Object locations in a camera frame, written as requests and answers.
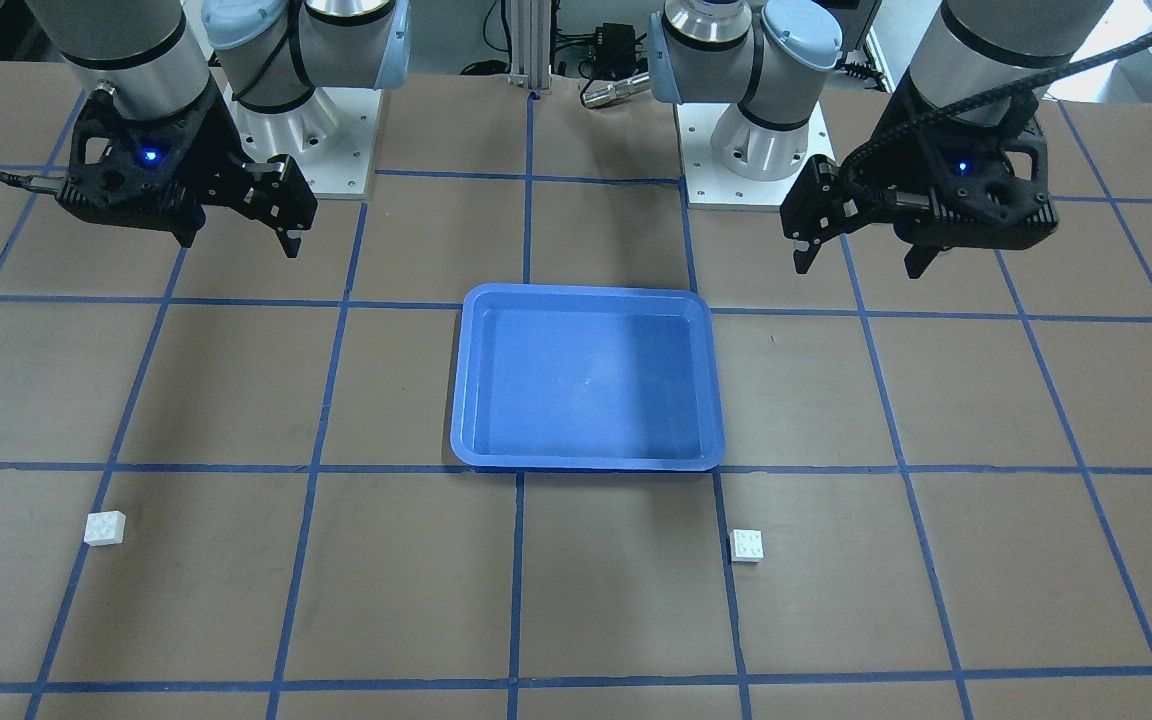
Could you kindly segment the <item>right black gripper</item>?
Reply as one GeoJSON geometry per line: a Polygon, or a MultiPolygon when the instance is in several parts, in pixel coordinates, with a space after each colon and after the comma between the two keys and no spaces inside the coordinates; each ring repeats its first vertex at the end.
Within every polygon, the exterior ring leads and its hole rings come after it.
{"type": "Polygon", "coordinates": [[[54,197],[83,222],[168,232],[191,249],[206,206],[232,209],[276,234],[297,259],[317,199],[291,156],[256,161],[243,149],[215,79],[196,100],[154,120],[116,109],[116,88],[97,82],[70,137],[65,177],[0,170],[0,182],[54,197]]]}

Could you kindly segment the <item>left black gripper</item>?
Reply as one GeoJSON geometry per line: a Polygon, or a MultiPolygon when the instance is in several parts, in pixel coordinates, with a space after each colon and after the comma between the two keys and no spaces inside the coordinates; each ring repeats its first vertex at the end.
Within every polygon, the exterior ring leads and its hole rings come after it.
{"type": "Polygon", "coordinates": [[[872,136],[844,159],[813,156],[780,205],[794,270],[826,243],[890,225],[905,276],[920,279],[952,249],[1025,250],[1058,227],[1038,100],[1024,88],[984,91],[935,109],[901,85],[872,136]]]}

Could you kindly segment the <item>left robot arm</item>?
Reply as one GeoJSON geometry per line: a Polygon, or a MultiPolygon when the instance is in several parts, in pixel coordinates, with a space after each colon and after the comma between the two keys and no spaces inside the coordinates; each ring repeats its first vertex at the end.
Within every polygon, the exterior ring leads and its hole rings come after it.
{"type": "Polygon", "coordinates": [[[660,103],[723,105],[714,154],[756,181],[794,174],[780,205],[799,274],[832,238],[890,225],[919,278],[952,249],[1032,249],[1059,227],[1036,114],[1106,1],[942,1],[867,145],[808,154],[844,28],[814,1],[666,1],[646,61],[660,103]]]}

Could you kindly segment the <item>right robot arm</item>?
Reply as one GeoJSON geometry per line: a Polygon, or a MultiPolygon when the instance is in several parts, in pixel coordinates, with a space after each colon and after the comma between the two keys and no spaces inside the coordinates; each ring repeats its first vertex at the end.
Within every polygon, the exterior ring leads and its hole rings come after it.
{"type": "Polygon", "coordinates": [[[205,210],[275,233],[288,258],[314,223],[303,173],[342,145],[329,90],[399,88],[407,1],[32,1],[86,91],[59,179],[0,172],[83,222],[166,232],[192,247],[205,210]]]}

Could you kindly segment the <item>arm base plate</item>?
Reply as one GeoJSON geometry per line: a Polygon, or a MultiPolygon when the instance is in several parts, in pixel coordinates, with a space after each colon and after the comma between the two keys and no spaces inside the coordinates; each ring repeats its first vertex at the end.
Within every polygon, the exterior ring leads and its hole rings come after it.
{"type": "Polygon", "coordinates": [[[675,115],[695,209],[776,211],[810,158],[833,156],[820,104],[791,131],[755,124],[733,104],[682,104],[675,115]]]}
{"type": "Polygon", "coordinates": [[[376,88],[316,88],[296,109],[260,113],[236,101],[228,109],[252,159],[291,156],[319,199],[364,200],[382,99],[376,88]]]}

